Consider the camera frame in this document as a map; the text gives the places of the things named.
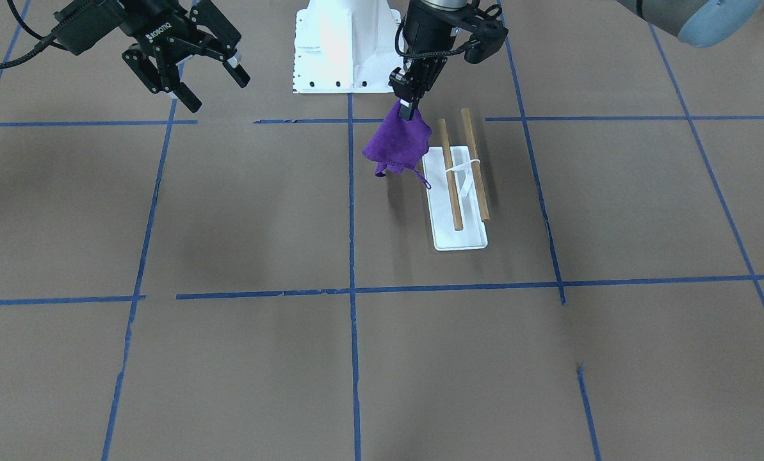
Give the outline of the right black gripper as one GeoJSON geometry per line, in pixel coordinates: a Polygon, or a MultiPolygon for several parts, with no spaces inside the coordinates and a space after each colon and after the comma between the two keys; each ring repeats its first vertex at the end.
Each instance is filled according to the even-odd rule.
{"type": "Polygon", "coordinates": [[[119,29],[135,39],[123,54],[124,62],[151,93],[164,92],[192,113],[200,110],[202,102],[181,81],[171,59],[186,56],[209,56],[221,62],[239,87],[249,84],[236,48],[242,35],[214,2],[198,1],[189,10],[177,1],[119,2],[128,14],[119,29]]]}

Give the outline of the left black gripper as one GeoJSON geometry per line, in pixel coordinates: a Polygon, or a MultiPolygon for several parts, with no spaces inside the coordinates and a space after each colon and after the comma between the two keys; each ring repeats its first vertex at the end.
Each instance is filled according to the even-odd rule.
{"type": "Polygon", "coordinates": [[[431,91],[449,57],[469,50],[469,43],[455,46],[467,12],[468,1],[410,1],[396,30],[396,53],[402,66],[389,76],[389,85],[400,100],[400,118],[413,120],[420,100],[431,91]]]}

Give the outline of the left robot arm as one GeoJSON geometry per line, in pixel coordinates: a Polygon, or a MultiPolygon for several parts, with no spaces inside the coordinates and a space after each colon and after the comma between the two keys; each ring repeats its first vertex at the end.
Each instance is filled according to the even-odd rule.
{"type": "MultiPolygon", "coordinates": [[[[698,49],[729,38],[748,23],[760,1],[619,1],[640,20],[698,49]]],[[[451,56],[476,65],[502,49],[508,37],[497,1],[410,1],[394,32],[402,64],[389,85],[398,101],[393,116],[413,120],[451,56]]]]}

